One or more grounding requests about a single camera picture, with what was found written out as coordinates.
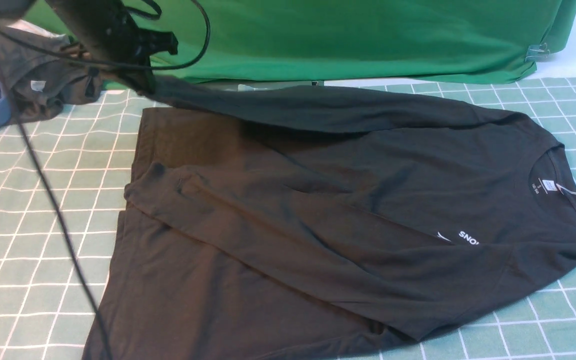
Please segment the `green grid mat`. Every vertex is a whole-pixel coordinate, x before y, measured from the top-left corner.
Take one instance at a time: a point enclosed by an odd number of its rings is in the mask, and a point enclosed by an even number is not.
[[[500,86],[378,86],[524,112],[566,145],[576,180],[576,78]],[[117,214],[142,109],[132,91],[29,125],[97,300],[108,280]],[[0,360],[79,360],[93,321],[48,198],[16,128],[0,130]],[[509,307],[416,346],[357,360],[576,360],[576,269]]]

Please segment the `black t-shirt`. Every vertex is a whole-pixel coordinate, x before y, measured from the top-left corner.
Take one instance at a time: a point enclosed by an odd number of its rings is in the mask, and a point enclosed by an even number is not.
[[[576,266],[563,145],[518,112],[161,82],[102,313],[118,359],[334,358],[441,335]],[[100,359],[96,328],[84,358]]]

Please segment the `green cloth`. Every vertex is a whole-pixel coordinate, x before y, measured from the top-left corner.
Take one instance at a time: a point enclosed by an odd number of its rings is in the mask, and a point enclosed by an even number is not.
[[[212,23],[206,56],[172,71],[208,80],[340,80],[412,77],[442,82],[504,84],[536,70],[530,45],[562,50],[576,0],[199,0]],[[126,5],[149,10],[140,0]],[[181,64],[201,48],[205,29],[189,0],[158,0],[160,21],[142,27],[173,31]],[[53,32],[66,27],[40,1],[26,19]]]

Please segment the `shirt sleeve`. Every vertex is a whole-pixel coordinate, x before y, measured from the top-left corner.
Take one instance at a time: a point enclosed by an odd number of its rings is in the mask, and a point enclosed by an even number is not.
[[[531,120],[520,112],[487,109],[437,96],[335,86],[238,92],[208,89],[173,77],[158,77],[157,91],[150,98],[176,108],[323,133],[452,128]]]

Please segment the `size tag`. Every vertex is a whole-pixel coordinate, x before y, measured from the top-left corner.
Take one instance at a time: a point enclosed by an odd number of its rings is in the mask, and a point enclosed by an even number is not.
[[[46,87],[45,81],[35,81],[35,80],[30,81],[30,89],[32,89],[32,91],[44,92],[45,87]]]
[[[555,182],[553,180],[542,180],[541,181],[543,183],[543,187],[549,191],[549,192],[556,192],[558,191],[557,189],[557,185],[555,185]]]

